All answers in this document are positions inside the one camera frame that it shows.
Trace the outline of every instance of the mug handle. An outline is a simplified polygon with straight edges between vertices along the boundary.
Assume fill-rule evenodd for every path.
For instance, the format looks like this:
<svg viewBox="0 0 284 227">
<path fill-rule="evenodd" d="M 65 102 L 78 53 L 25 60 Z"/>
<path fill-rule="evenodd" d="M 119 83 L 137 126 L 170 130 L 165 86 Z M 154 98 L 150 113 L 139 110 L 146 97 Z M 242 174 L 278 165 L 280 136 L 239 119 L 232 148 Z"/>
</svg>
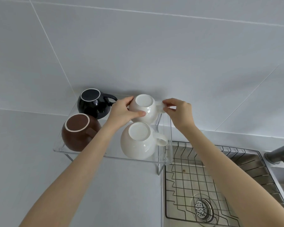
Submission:
<svg viewBox="0 0 284 227">
<path fill-rule="evenodd" d="M 91 129 L 91 128 L 87 128 L 86 133 L 87 133 L 92 139 L 93 139 L 93 138 L 96 136 L 96 134 L 97 134 L 97 132 L 96 132 L 95 130 Z"/>
<path fill-rule="evenodd" d="M 159 113 L 165 113 L 165 111 L 163 111 L 163 108 L 165 108 L 165 104 L 163 102 L 156 101 L 156 107 Z"/>
<path fill-rule="evenodd" d="M 157 139 L 158 146 L 166 146 L 168 144 L 168 139 L 165 135 L 160 134 L 158 132 L 153 133 L 153 137 Z"/>
<path fill-rule="evenodd" d="M 102 95 L 103 95 L 103 98 L 111 98 L 111 99 L 113 99 L 113 100 L 115 100 L 115 101 L 118 100 L 115 96 L 110 95 L 110 94 L 105 94 L 105 93 L 103 93 Z M 115 102 L 112 103 L 112 102 L 110 102 L 110 101 L 108 100 L 108 105 L 109 105 L 109 106 L 113 106 L 114 103 L 115 103 Z"/>
</svg>

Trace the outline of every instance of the stainless steel sink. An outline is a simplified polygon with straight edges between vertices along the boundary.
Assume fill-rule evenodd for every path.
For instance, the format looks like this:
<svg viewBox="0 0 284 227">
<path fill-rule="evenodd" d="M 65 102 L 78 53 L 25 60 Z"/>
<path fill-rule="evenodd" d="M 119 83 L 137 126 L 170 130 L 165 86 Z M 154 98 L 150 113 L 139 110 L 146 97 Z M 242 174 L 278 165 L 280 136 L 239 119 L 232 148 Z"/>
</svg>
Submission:
<svg viewBox="0 0 284 227">
<path fill-rule="evenodd" d="M 202 226 L 242 227 L 191 145 L 173 145 L 173 162 L 163 173 L 163 225 L 191 226 L 196 222 Z M 284 168 L 272 167 L 258 151 L 217 147 L 284 207 Z"/>
</svg>

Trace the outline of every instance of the faucet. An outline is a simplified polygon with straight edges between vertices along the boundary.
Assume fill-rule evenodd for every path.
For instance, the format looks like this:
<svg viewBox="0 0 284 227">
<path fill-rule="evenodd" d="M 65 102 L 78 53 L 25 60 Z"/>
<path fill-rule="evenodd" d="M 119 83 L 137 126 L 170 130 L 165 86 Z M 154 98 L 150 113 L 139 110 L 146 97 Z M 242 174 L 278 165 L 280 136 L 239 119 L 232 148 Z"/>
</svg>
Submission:
<svg viewBox="0 0 284 227">
<path fill-rule="evenodd" d="M 281 161 L 284 162 L 284 146 L 272 151 L 266 152 L 264 157 L 271 164 L 279 164 Z"/>
</svg>

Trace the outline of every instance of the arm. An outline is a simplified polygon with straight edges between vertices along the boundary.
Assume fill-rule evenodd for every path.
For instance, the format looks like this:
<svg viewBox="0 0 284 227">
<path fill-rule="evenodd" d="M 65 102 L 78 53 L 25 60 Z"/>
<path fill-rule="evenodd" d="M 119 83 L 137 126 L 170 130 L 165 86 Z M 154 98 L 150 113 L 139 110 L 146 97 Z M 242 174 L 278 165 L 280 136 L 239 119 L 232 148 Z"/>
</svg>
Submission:
<svg viewBox="0 0 284 227">
<path fill-rule="evenodd" d="M 163 101 L 175 127 L 189 140 L 215 183 L 242 221 L 249 227 L 284 227 L 284 208 L 255 180 L 224 155 L 195 126 L 189 103 Z"/>
<path fill-rule="evenodd" d="M 23 219 L 20 227 L 68 226 L 97 171 L 110 139 L 131 119 L 145 112 L 130 112 L 133 96 L 118 100 L 97 135 L 46 189 Z"/>
</svg>

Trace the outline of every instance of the hand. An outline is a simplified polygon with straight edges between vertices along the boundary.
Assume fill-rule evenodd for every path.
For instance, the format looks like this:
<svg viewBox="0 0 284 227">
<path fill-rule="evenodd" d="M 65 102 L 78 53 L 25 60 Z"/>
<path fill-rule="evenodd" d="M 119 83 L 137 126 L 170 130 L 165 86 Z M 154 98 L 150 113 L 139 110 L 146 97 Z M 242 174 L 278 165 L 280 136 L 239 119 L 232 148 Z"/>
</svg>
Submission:
<svg viewBox="0 0 284 227">
<path fill-rule="evenodd" d="M 166 105 L 163 110 L 170 116 L 179 131 L 187 126 L 195 126 L 190 103 L 174 98 L 165 99 L 163 103 Z"/>
<path fill-rule="evenodd" d="M 118 99 L 117 102 L 111 107 L 110 115 L 105 124 L 111 126 L 114 131 L 117 131 L 120 127 L 127 124 L 131 119 L 145 116 L 145 111 L 133 112 L 128 110 L 127 107 L 133 98 L 133 96 L 129 96 L 124 99 Z"/>
</svg>

